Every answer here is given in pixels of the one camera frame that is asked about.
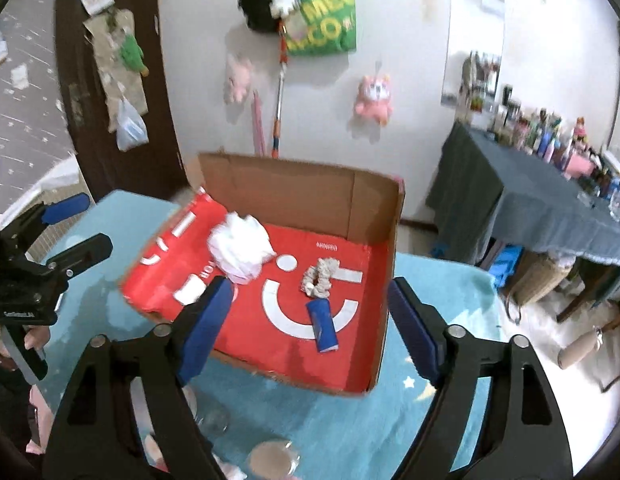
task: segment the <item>star pattern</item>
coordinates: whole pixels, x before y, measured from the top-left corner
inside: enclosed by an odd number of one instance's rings
[[[417,397],[415,400],[426,400],[432,397],[436,393],[437,393],[437,389],[434,386],[432,386],[432,384],[430,384],[428,381],[426,383],[426,387],[423,388],[423,391],[421,392],[419,397]]]

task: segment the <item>green tote bag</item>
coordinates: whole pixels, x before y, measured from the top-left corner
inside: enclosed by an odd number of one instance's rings
[[[326,56],[357,49],[355,0],[300,0],[308,35],[285,38],[290,56]]]

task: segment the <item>screw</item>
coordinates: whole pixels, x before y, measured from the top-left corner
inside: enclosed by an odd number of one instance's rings
[[[461,339],[464,335],[466,335],[466,329],[464,329],[461,325],[450,325],[447,327],[447,333],[449,333],[452,337]]]
[[[168,325],[167,323],[162,323],[160,325],[155,326],[152,332],[154,332],[155,336],[165,337],[167,335],[170,335],[170,333],[172,332],[172,327]]]
[[[528,338],[524,335],[517,334],[512,340],[519,348],[527,348],[530,346],[530,341],[528,341]]]
[[[103,346],[105,343],[106,343],[106,337],[104,335],[95,335],[90,340],[90,346],[92,348],[99,348],[99,347]]]

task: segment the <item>human hand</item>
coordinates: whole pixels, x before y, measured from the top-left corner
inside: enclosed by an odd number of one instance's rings
[[[48,326],[26,326],[26,336],[24,344],[26,350],[35,348],[40,350],[50,340],[50,327]],[[10,357],[10,353],[5,348],[3,341],[0,340],[0,355]]]

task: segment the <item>table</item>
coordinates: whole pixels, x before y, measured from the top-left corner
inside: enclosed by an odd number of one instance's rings
[[[579,191],[576,182],[537,156],[455,123],[426,205],[435,211],[439,242],[450,260],[474,265],[495,238],[488,256],[496,256],[503,244],[514,244],[619,266],[620,222],[611,218],[603,200],[596,200],[594,208],[583,205]]]
[[[40,384],[51,409],[93,335],[127,339],[151,323],[125,304],[117,283],[136,261],[146,241],[177,209],[161,200],[117,191],[99,202],[68,232],[52,253],[96,232],[112,239],[109,260],[70,282],[51,327],[46,353],[49,375]],[[436,305],[450,323],[481,338],[500,338],[500,302],[493,278],[477,267],[397,254],[395,272],[421,300]],[[466,434],[455,468],[470,460],[482,424],[489,379],[477,385]],[[363,397],[336,397],[277,383],[209,359],[191,383],[197,395],[222,404],[231,421],[225,434],[211,438],[215,453],[248,472],[250,450],[264,440],[289,438],[301,452],[300,478],[387,480],[398,468],[422,424],[433,390],[420,378],[392,322],[389,322],[379,382]]]

